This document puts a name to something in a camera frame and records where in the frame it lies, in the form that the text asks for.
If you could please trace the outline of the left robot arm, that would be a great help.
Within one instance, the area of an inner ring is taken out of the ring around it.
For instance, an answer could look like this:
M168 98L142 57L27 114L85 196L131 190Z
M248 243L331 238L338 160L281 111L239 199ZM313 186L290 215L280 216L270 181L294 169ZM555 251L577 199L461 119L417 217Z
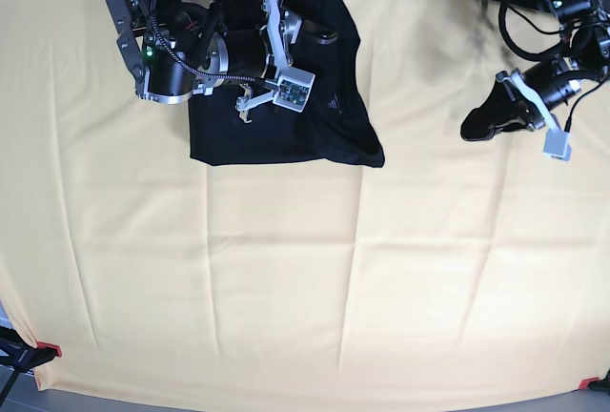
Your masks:
M488 141L498 134L547 127L567 133L553 111L561 104L576 107L584 95L580 85L601 87L609 80L609 0L545 0L559 22L559 41L540 52L521 48L510 36L507 14L512 0L501 0L498 27L503 42L518 57L532 62L522 72L500 72L478 108L463 120L460 135L467 142Z

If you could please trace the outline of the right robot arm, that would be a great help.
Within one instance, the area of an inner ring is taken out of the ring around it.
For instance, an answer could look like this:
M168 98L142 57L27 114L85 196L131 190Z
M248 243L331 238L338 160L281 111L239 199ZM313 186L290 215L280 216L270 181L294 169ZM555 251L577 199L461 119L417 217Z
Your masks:
M267 103L303 112L315 75L295 65L291 50L303 39L330 45L338 38L284 0L105 2L139 98L174 105L239 85L243 122Z

